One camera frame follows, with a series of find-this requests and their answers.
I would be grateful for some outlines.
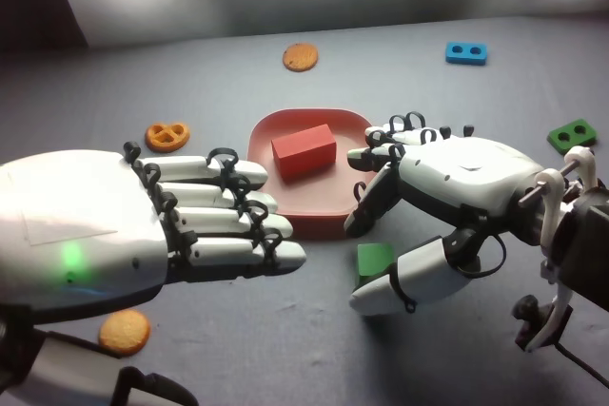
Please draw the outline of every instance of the green block with holes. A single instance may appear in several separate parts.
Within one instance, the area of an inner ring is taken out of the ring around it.
[[[358,265],[355,288],[366,284],[370,278],[381,274],[395,261],[393,247],[386,242],[358,245]]]
[[[577,119],[548,133],[548,142],[560,154],[566,154],[573,146],[590,146],[596,141],[597,132],[585,119]]]

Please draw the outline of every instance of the white robotic hand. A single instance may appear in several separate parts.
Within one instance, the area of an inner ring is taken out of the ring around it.
[[[182,386],[39,323],[153,299],[166,283],[282,275],[305,262],[289,221],[230,149],[139,159],[59,151],[0,167],[0,393],[30,404],[196,405]]]
[[[420,127],[412,125],[412,116],[419,118]],[[356,311],[369,316],[405,307],[414,312],[419,303],[439,300],[472,279],[495,273],[506,257],[500,233],[511,231],[539,244],[540,204],[523,209],[518,200],[535,185],[542,167],[516,149],[472,137],[473,131],[466,126],[458,137],[447,126],[428,128],[420,113],[411,112],[367,129],[370,147],[348,152],[352,167],[378,171],[368,187],[355,186],[358,207],[345,221],[348,236],[367,233],[401,199],[456,227],[451,235],[403,254],[356,289],[350,301]],[[488,237],[500,244],[501,260],[481,271],[478,253]]]

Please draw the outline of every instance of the gray tablecloth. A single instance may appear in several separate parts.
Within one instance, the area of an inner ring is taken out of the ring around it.
[[[308,41],[309,72],[281,63]],[[488,65],[444,61],[447,41],[484,42]],[[5,56],[0,60],[0,161],[55,149],[121,150],[148,125],[187,122],[180,152],[231,146],[243,155],[267,114],[296,106],[349,108],[373,124],[417,109],[433,126],[509,144],[541,164],[562,157],[547,132],[578,117],[599,131],[599,175],[609,176],[609,21],[512,18],[380,29],[191,41],[152,48]],[[308,261],[278,278],[174,284],[140,308],[153,322],[146,348],[127,360],[183,383],[202,405],[600,406],[609,392],[554,349],[524,354],[513,342],[514,302],[554,289],[541,253],[506,236],[495,276],[420,306],[414,316],[366,323],[347,300],[360,242],[397,252],[450,227],[402,203],[361,240],[307,242]],[[493,259],[497,247],[484,247]],[[563,337],[609,376],[609,315],[575,298]],[[96,340],[104,317],[48,326]],[[18,404],[2,396],[2,405]]]

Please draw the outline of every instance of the blue block with holes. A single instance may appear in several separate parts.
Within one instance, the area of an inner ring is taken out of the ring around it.
[[[486,64],[486,45],[484,43],[448,42],[446,62],[483,66]]]

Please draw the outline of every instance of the red block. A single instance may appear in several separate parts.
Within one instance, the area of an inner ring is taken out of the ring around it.
[[[336,140],[327,124],[276,138],[271,144],[284,180],[336,162]]]

